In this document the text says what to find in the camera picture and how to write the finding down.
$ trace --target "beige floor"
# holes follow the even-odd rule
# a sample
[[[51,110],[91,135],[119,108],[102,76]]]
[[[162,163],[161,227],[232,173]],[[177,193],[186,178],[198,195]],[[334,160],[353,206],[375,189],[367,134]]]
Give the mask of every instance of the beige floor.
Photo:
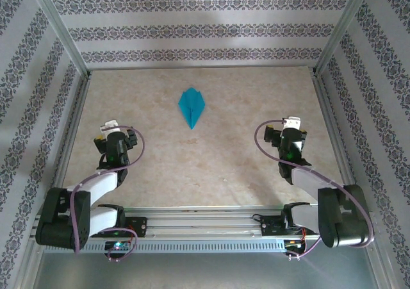
[[[193,130],[178,107],[189,87],[200,90],[206,103]],[[95,71],[65,186],[94,172],[100,156],[93,138],[101,124],[117,119],[140,130],[147,147],[125,183],[100,202],[123,206],[313,202],[281,179],[276,162],[254,145],[259,123],[290,115],[301,117],[308,132],[303,154],[307,161],[341,182],[306,67]],[[266,143],[263,147],[277,153]],[[140,148],[130,151],[131,159]]]

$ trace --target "patterned wallpaper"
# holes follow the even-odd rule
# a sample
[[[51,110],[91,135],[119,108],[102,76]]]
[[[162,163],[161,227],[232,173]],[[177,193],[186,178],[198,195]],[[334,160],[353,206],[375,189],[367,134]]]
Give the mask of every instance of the patterned wallpaper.
[[[364,0],[322,74],[400,288],[410,288],[409,6]]]
[[[36,0],[0,0],[0,44],[0,288],[12,288],[80,76]]]
[[[90,69],[313,67],[348,0],[53,0]]]

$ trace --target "white wall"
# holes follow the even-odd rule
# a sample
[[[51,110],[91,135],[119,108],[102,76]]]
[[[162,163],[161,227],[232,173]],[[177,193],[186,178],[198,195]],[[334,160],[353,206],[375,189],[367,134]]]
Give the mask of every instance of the white wall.
[[[357,184],[410,287],[410,0],[364,0],[322,79]]]
[[[348,0],[53,0],[88,68],[313,67]]]
[[[0,288],[12,288],[79,73],[35,0],[0,2]]]

